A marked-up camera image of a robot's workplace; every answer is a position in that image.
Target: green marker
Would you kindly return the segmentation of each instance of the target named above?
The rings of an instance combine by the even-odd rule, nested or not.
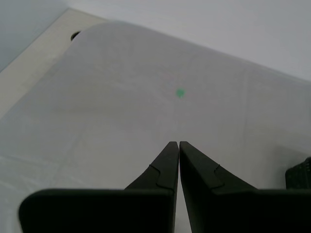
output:
[[[184,89],[177,89],[176,95],[181,99],[185,95],[185,90]]]

